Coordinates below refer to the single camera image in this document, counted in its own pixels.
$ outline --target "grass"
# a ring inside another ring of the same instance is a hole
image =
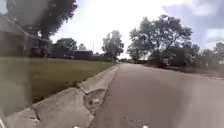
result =
[[[30,64],[30,84],[33,102],[55,94],[68,85],[66,82],[81,82],[111,67],[108,62],[36,59]]]
[[[111,67],[112,63],[0,57],[0,109],[9,115]]]

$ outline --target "foliage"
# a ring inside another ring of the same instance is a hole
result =
[[[59,58],[72,56],[77,49],[76,44],[77,42],[72,38],[61,38],[54,44],[52,55]]]
[[[188,42],[191,39],[191,34],[192,30],[182,26],[180,20],[174,17],[161,15],[158,20],[153,21],[149,21],[145,17],[140,23],[139,29],[130,32],[132,44],[128,51],[131,56],[133,56],[133,52],[130,51],[142,51],[138,52],[140,56],[151,52],[156,59],[161,61],[163,52],[171,46]]]
[[[85,51],[86,50],[86,46],[84,44],[80,44],[78,46],[78,50],[82,50],[82,51]]]
[[[123,52],[123,48],[124,44],[121,40],[121,34],[117,30],[108,33],[103,39],[102,50],[105,52],[105,56],[112,60],[116,59]]]
[[[9,10],[8,15],[11,19],[16,19],[15,22],[17,25],[32,35],[38,35],[39,32],[41,36],[46,39],[55,34],[64,21],[72,18],[74,11],[78,7],[76,0],[48,0],[47,2],[43,2],[43,4],[47,4],[47,8],[42,9],[39,7],[39,10],[35,10],[35,7],[33,7],[36,6],[34,0],[20,0],[16,4],[8,1],[7,4]],[[29,18],[29,14],[32,13],[26,13],[23,10],[28,10],[32,7],[34,10],[29,11],[42,11],[41,16],[38,16],[38,19],[32,24],[24,24],[22,22],[26,20],[24,17]]]

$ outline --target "asphalt road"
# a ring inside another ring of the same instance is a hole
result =
[[[223,128],[224,81],[121,65],[90,128],[143,126]]]

